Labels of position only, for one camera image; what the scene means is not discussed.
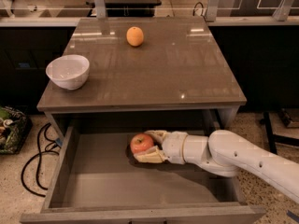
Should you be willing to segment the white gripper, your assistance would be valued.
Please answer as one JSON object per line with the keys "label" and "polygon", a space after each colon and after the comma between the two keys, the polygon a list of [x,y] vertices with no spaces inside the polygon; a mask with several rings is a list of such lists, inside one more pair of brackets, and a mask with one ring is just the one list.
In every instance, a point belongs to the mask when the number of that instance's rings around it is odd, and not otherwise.
{"label": "white gripper", "polygon": [[146,151],[136,153],[135,159],[141,163],[163,163],[168,160],[174,164],[184,164],[183,146],[188,134],[183,132],[169,133],[165,130],[148,130],[145,134],[149,135],[153,141],[162,145],[163,150],[157,146],[151,147]]}

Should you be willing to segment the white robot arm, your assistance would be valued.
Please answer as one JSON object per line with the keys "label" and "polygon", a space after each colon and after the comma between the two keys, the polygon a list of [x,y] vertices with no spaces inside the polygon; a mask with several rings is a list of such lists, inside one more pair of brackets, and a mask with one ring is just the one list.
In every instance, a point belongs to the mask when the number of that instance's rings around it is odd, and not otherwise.
{"label": "white robot arm", "polygon": [[209,136],[146,131],[131,139],[130,149],[140,163],[191,163],[225,177],[236,176],[243,169],[299,203],[299,164],[227,130],[217,130]]}

